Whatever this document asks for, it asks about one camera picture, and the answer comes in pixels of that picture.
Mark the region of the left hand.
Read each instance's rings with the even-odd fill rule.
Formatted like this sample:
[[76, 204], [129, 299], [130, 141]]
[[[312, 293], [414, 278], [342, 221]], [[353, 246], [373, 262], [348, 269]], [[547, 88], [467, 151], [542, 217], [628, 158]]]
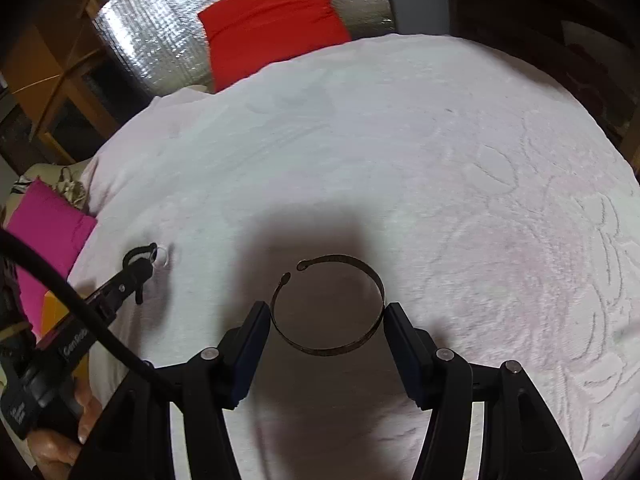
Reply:
[[75, 400], [82, 407], [78, 422], [78, 442], [50, 429], [32, 431], [27, 445], [37, 469], [46, 480], [65, 480], [75, 465], [83, 445], [102, 414], [101, 402], [93, 395], [87, 378], [75, 379]]

